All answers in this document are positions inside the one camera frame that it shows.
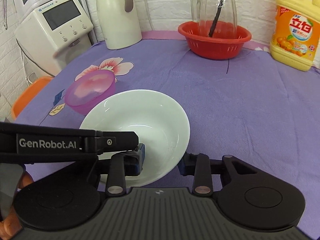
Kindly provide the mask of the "person's left hand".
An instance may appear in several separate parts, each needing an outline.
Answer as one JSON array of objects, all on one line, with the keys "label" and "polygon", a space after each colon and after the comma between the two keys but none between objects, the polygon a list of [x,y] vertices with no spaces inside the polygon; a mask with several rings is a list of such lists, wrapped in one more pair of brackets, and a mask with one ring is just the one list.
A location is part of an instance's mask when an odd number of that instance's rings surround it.
[{"label": "person's left hand", "polygon": [[[27,171],[25,171],[18,185],[18,189],[21,190],[33,182],[34,181],[31,175]],[[12,239],[12,237],[14,237],[21,229],[22,229],[22,226],[16,215],[14,207],[12,206],[10,209],[10,213],[8,214],[6,219],[1,221],[0,237],[3,240]]]}]

